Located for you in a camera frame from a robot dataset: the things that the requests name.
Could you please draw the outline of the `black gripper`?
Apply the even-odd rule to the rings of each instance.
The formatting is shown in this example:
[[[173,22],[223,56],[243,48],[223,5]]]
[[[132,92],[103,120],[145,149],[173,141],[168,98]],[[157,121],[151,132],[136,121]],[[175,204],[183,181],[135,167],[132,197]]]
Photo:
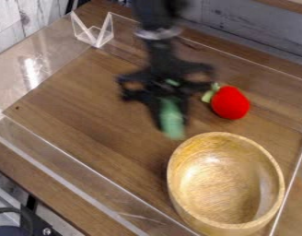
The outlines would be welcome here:
[[[149,62],[143,69],[119,76],[121,97],[148,104],[151,118],[159,130],[163,130],[160,101],[175,100],[180,105],[183,124],[188,125],[188,97],[212,87],[215,68],[209,64],[180,58],[173,40],[144,42]]]

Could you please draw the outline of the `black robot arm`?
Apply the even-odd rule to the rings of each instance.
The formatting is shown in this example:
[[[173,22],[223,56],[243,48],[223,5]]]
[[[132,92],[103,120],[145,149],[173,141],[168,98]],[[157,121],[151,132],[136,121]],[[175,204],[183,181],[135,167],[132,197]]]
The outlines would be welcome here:
[[[176,23],[187,0],[133,0],[132,9],[139,20],[136,36],[148,51],[148,66],[119,76],[121,96],[137,100],[151,109],[156,127],[167,132],[187,124],[188,97],[209,89],[212,82],[193,82],[187,77],[203,73],[215,76],[209,64],[181,59],[175,40],[181,34]]]

